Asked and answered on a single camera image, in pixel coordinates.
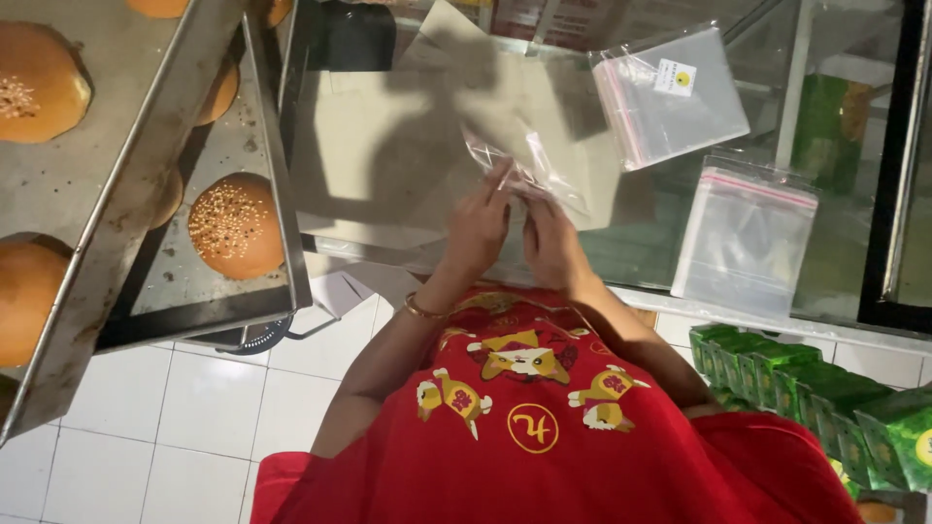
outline gold bracelet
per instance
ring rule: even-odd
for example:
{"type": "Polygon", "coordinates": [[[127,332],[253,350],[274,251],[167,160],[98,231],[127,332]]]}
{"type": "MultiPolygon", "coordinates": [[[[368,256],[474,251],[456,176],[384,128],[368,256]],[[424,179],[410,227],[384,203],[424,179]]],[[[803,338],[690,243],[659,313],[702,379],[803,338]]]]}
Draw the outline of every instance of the gold bracelet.
{"type": "Polygon", "coordinates": [[[426,318],[430,320],[441,320],[441,319],[446,318],[447,316],[447,315],[442,315],[438,313],[431,313],[429,311],[425,311],[419,308],[418,305],[414,303],[414,293],[408,293],[408,295],[404,298],[404,306],[407,308],[407,310],[411,311],[411,313],[413,313],[415,316],[418,316],[420,318],[426,318]]]}

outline metal tray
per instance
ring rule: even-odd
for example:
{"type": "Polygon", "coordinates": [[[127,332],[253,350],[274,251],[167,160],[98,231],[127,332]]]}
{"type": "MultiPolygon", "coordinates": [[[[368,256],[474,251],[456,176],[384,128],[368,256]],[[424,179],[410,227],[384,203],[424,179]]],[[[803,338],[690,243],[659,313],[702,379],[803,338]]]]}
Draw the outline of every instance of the metal tray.
{"type": "Polygon", "coordinates": [[[213,124],[191,132],[178,162],[186,181],[182,205],[166,226],[143,241],[103,327],[98,352],[278,320],[312,303],[257,20],[262,19],[247,13],[230,46],[230,55],[240,64],[237,98],[213,124]],[[187,233],[194,200],[233,172],[270,180],[285,250],[281,268],[246,281],[208,268],[187,233]]]}
{"type": "Polygon", "coordinates": [[[246,3],[191,0],[159,21],[122,0],[0,0],[5,19],[49,24],[80,48],[93,89],[76,129],[0,143],[0,238],[41,233],[73,250],[32,361],[0,383],[0,445],[70,406],[246,3]]]}

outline ziplock bag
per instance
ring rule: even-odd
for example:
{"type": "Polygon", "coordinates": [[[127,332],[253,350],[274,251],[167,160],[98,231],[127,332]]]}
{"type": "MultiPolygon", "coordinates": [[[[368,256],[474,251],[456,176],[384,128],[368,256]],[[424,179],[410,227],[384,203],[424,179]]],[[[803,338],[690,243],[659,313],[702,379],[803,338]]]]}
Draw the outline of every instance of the ziplock bag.
{"type": "Polygon", "coordinates": [[[626,171],[750,132],[714,21],[589,61],[626,171]]]}
{"type": "Polygon", "coordinates": [[[800,180],[706,157],[670,295],[788,317],[818,206],[800,180]]]}
{"type": "Polygon", "coordinates": [[[515,154],[506,155],[498,148],[479,138],[466,126],[460,127],[469,154],[479,163],[484,174],[488,175],[501,160],[514,156],[514,165],[508,174],[501,179],[499,189],[508,187],[516,194],[533,199],[555,200],[578,214],[589,215],[585,197],[565,177],[554,170],[550,160],[547,159],[547,153],[543,150],[540,135],[536,131],[528,129],[526,124],[522,124],[522,127],[525,129],[525,142],[527,142],[528,151],[525,152],[526,155],[521,156],[515,154]],[[522,162],[519,160],[521,157],[527,157],[530,161],[525,160],[525,162],[522,162]]]}

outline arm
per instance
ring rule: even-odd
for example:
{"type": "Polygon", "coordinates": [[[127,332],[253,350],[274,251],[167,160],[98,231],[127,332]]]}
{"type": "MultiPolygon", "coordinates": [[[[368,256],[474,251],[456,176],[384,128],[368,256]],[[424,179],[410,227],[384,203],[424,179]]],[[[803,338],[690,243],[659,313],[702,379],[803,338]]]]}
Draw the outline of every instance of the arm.
{"type": "Polygon", "coordinates": [[[683,414],[692,418],[722,411],[695,369],[596,276],[576,228],[556,204],[528,201],[525,258],[540,284],[560,290],[609,349],[650,373],[683,414]]]}
{"type": "MultiPolygon", "coordinates": [[[[476,193],[463,199],[450,219],[446,252],[436,271],[415,293],[418,309],[447,313],[495,263],[508,234],[507,189],[499,189],[509,163],[496,167],[476,193]]],[[[310,452],[333,458],[365,433],[385,399],[408,380],[424,359],[427,343],[444,319],[407,309],[396,313],[349,367],[323,416],[310,452]]]]}

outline person's right hand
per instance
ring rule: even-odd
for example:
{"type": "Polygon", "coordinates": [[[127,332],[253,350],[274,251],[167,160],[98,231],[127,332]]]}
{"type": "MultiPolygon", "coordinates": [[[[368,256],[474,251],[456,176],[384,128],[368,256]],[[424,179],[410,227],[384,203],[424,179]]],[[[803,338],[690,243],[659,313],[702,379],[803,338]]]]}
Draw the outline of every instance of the person's right hand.
{"type": "Polygon", "coordinates": [[[589,266],[576,227],[563,210],[549,200],[525,199],[528,219],[524,228],[525,259],[538,285],[560,291],[570,300],[582,300],[604,288],[589,266]]]}

